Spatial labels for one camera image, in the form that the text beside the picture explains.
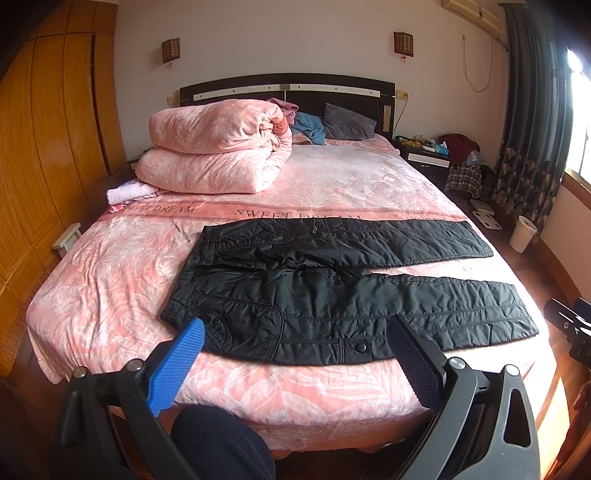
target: light switch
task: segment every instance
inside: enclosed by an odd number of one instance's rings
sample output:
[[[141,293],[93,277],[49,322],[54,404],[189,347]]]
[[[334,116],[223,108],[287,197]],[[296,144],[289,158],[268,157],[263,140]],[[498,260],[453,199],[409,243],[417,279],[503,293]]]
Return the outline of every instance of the light switch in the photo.
[[[166,97],[166,103],[168,106],[178,105],[180,103],[180,97],[178,93]]]

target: plaid cloth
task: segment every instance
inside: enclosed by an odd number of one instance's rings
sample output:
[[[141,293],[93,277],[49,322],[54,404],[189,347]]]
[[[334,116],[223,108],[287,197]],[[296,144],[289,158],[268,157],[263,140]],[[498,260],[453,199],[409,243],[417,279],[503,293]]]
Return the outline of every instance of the plaid cloth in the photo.
[[[449,175],[445,184],[445,191],[464,190],[478,198],[482,192],[482,173],[480,165],[465,167],[464,165],[450,165]]]

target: dark fabric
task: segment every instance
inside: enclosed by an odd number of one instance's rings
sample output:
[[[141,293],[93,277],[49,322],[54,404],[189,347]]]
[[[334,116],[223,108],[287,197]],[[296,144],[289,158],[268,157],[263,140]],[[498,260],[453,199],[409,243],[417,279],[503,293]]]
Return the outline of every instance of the dark fabric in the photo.
[[[447,145],[450,162],[454,165],[464,162],[473,150],[480,151],[480,145],[462,134],[442,135],[437,139],[437,143],[442,144],[443,142]]]
[[[314,145],[324,145],[324,125],[320,117],[297,112],[290,128],[292,133],[303,133]]]
[[[376,125],[371,118],[331,103],[324,106],[323,123],[326,138],[334,140],[369,140]]]
[[[170,437],[200,480],[275,479],[275,462],[264,440],[221,408],[186,407]]]
[[[445,191],[463,190],[477,199],[482,193],[482,172],[480,165],[466,167],[464,165],[450,165]]]
[[[490,257],[467,222],[310,218],[204,227],[161,317],[204,320],[204,349],[285,365],[358,364],[394,353],[387,320],[403,315],[444,350],[535,335],[513,286],[373,274]]]
[[[591,79],[591,2],[582,0],[528,0],[549,9],[564,39],[583,64],[583,73]]]
[[[509,42],[505,132],[492,199],[541,233],[564,174],[573,125],[566,46],[535,6],[503,4]]]

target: dark patterned curtain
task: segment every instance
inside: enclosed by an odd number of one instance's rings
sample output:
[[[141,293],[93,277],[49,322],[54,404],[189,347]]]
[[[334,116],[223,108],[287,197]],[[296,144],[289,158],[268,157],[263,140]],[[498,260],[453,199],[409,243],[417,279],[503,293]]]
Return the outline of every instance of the dark patterned curtain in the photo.
[[[492,198],[544,228],[569,153],[573,126],[566,46],[544,11],[502,4],[509,42],[505,132]]]

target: power outlet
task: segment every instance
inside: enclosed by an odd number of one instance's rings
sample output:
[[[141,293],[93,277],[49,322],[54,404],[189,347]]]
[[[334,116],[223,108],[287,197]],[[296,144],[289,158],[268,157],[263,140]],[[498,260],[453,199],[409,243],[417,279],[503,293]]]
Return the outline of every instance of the power outlet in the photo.
[[[408,100],[408,92],[396,90],[396,100]]]

